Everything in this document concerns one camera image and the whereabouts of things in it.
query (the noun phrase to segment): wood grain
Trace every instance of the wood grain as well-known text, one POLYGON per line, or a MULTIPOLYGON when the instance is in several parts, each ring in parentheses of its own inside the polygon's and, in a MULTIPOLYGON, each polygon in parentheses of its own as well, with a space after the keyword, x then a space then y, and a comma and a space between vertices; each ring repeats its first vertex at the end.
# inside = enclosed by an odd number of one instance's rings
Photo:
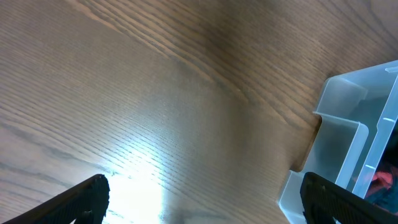
POLYGON ((287 223, 330 76, 396 60, 398 3, 0 2, 0 222, 96 173, 106 223, 287 223))

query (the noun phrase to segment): transparent storage box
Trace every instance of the transparent storage box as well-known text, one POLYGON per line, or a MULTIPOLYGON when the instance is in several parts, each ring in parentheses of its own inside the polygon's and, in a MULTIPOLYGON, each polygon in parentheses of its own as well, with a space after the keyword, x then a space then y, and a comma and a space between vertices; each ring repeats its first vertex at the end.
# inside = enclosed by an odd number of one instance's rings
POLYGON ((314 113, 322 124, 301 172, 289 171, 278 204, 305 223, 300 187, 314 172, 364 198, 398 117, 398 60, 329 78, 314 113))

